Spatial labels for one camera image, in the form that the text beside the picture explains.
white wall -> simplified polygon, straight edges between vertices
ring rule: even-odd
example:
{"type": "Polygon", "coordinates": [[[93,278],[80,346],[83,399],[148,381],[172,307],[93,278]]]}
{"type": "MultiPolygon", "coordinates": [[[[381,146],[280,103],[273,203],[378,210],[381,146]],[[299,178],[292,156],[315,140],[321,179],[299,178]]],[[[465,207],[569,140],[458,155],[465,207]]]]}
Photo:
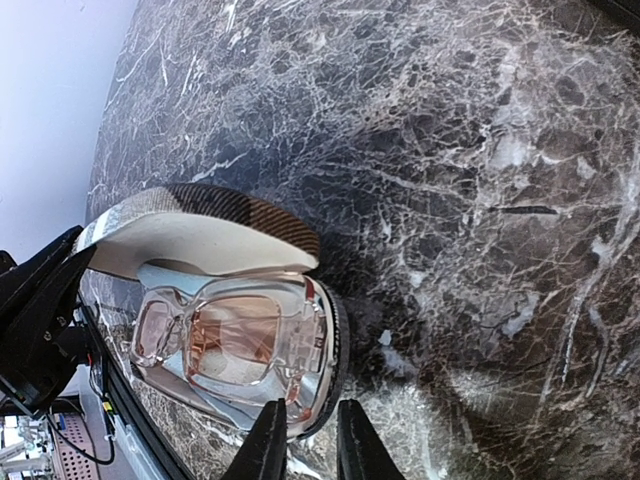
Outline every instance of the white wall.
{"type": "Polygon", "coordinates": [[[0,250],[83,224],[103,106],[137,0],[0,0],[0,250]]]}

glasses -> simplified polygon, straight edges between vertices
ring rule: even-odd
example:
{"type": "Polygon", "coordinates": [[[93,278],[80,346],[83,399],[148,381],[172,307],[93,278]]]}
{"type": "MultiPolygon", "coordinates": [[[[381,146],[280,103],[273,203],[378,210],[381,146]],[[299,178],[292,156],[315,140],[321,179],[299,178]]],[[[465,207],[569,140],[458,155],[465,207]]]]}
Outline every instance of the glasses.
{"type": "MultiPolygon", "coordinates": [[[[195,295],[154,288],[143,300],[131,360],[171,372],[212,407],[222,402],[252,418],[284,398],[290,436],[301,435],[317,426],[338,361],[331,302],[299,274],[216,279],[195,295]]],[[[229,409],[208,413],[239,426],[229,409]]]]}

dark marble surface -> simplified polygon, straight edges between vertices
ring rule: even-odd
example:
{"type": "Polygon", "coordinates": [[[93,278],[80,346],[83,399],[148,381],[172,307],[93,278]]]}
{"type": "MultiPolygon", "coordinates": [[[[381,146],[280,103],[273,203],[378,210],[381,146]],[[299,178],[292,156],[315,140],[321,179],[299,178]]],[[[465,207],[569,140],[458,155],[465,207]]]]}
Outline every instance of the dark marble surface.
{"type": "MultiPolygon", "coordinates": [[[[640,479],[639,59],[577,0],[142,0],[87,217],[189,181],[317,229],[408,479],[640,479]]],[[[84,291],[122,354],[140,288],[84,291]]],[[[238,434],[134,383],[218,478],[238,434]]],[[[291,478],[335,478],[334,429],[291,478]]]]}

